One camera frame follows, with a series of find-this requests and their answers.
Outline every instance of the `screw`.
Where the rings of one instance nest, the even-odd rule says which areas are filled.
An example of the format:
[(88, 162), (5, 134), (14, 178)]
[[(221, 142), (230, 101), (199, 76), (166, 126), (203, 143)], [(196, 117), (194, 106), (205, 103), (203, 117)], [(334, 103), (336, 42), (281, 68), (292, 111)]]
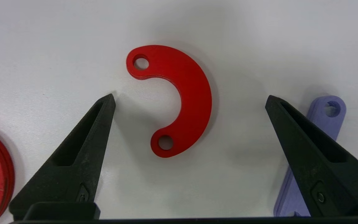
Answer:
[(320, 203), (324, 203), (325, 197), (324, 197), (323, 193), (321, 193), (321, 192), (317, 193), (317, 200), (319, 200)]

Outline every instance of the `round hole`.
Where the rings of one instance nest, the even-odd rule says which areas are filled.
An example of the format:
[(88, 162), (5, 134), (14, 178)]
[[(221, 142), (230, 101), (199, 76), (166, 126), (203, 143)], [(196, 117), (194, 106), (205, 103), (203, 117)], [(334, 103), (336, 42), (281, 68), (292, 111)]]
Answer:
[(170, 136), (161, 136), (158, 139), (158, 145), (163, 150), (170, 150), (173, 146), (173, 140)]
[(324, 107), (325, 114), (330, 118), (336, 117), (341, 112), (341, 106), (336, 101), (329, 101)]
[(138, 70), (145, 70), (149, 67), (149, 61), (146, 58), (138, 58), (135, 60), (133, 66)]

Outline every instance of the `hole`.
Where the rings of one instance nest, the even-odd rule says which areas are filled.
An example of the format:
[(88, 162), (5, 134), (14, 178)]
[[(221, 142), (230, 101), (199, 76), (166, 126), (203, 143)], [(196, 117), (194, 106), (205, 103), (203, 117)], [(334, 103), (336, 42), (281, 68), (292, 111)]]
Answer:
[(329, 101), (324, 107), (325, 114), (330, 118), (334, 118), (341, 112), (341, 106), (336, 101)]
[(133, 66), (135, 66), (135, 68), (138, 70), (145, 70), (149, 67), (149, 61), (146, 58), (141, 57), (135, 60)]
[(158, 145), (163, 150), (170, 150), (173, 146), (173, 140), (170, 136), (161, 136), (158, 139)]
[(299, 214), (299, 213), (296, 212), (296, 211), (293, 211), (293, 212), (288, 213), (287, 216), (288, 216), (288, 217), (300, 217), (301, 214)]

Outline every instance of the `red crescent-shaped part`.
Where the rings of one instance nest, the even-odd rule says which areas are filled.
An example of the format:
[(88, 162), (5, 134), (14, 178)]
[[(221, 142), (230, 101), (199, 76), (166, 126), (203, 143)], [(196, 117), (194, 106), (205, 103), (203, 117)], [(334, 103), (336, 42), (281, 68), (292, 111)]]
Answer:
[[(144, 58), (149, 66), (135, 67), (135, 61)], [(211, 88), (200, 66), (188, 55), (172, 47), (148, 45), (133, 49), (126, 58), (126, 68), (136, 79), (164, 78), (171, 82), (181, 96), (181, 110), (176, 120), (157, 130), (151, 139), (153, 152), (163, 158), (175, 156), (192, 146), (203, 134), (212, 109)], [(170, 136), (173, 146), (164, 150), (159, 139)]]

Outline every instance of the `purple flat bar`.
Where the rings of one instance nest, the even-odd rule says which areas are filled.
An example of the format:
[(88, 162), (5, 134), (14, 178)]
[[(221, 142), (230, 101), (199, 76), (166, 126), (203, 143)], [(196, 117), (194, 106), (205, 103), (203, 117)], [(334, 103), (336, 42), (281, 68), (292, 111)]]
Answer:
[[(346, 105), (341, 98), (337, 96), (323, 96), (314, 99), (311, 103), (307, 119), (332, 139), (337, 140), (345, 114)], [(288, 167), (274, 206), (274, 216), (310, 216), (290, 167)]]

